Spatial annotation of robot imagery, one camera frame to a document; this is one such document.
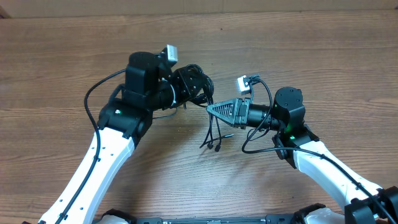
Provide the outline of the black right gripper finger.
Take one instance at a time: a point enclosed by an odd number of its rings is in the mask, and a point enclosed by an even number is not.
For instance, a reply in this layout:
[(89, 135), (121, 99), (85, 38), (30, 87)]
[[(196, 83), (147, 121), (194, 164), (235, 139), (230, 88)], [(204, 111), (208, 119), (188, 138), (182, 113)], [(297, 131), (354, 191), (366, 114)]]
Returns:
[(238, 128), (241, 125), (239, 116), (235, 116), (234, 114), (232, 114), (231, 116), (224, 116), (222, 114), (214, 114), (214, 117), (222, 120), (224, 123), (226, 123), (229, 126), (234, 127), (234, 128)]
[(238, 104), (241, 102), (240, 98), (233, 98), (232, 100), (221, 101), (206, 107), (209, 114), (222, 114), (224, 116), (235, 116), (238, 114)]

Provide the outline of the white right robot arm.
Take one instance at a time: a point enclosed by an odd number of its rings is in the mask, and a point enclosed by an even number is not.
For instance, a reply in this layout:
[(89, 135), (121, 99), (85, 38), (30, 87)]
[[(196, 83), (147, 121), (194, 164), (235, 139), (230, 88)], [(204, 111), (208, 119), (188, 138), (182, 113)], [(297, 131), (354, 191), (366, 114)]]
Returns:
[(327, 149), (305, 124), (301, 90), (279, 89), (270, 106), (235, 98), (206, 110), (234, 128), (275, 131), (272, 151), (313, 179), (344, 211), (338, 214), (315, 203), (296, 211), (289, 223), (376, 223), (379, 218), (397, 223), (397, 187), (384, 189), (361, 177)]

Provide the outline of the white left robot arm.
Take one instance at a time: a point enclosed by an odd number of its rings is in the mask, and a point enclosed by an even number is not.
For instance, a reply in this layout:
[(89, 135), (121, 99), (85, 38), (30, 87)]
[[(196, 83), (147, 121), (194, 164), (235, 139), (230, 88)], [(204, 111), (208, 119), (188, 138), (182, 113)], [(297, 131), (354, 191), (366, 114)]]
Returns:
[(122, 72), (99, 118), (89, 117), (95, 133), (85, 157), (57, 201), (39, 223), (91, 223), (115, 175), (152, 125), (153, 112), (186, 102), (205, 103), (214, 87), (195, 64), (179, 68), (175, 47), (157, 54), (136, 52)]

